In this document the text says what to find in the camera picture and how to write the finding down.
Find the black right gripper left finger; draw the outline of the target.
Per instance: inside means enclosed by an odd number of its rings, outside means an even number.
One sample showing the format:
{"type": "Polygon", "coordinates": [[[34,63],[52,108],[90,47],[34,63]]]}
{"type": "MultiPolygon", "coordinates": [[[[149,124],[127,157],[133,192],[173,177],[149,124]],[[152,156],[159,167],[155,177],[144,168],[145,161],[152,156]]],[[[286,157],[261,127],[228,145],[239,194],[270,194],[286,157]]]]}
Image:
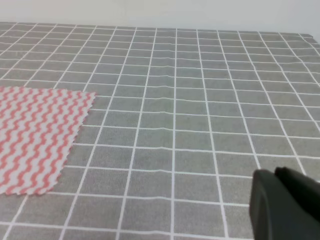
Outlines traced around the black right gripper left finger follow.
{"type": "Polygon", "coordinates": [[[320,224],[281,225],[274,221],[275,171],[260,169],[253,173],[249,216],[256,240],[318,240],[320,224]]]}

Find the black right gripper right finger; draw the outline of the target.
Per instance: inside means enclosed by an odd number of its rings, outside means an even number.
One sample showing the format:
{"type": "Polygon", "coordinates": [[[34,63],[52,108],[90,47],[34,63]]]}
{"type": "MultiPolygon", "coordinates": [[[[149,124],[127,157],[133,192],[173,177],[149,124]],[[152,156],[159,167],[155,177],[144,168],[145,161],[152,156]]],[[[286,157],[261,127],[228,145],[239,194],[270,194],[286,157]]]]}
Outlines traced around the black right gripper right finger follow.
{"type": "Polygon", "coordinates": [[[320,223],[320,184],[287,167],[274,171],[274,221],[279,225],[320,223]]]}

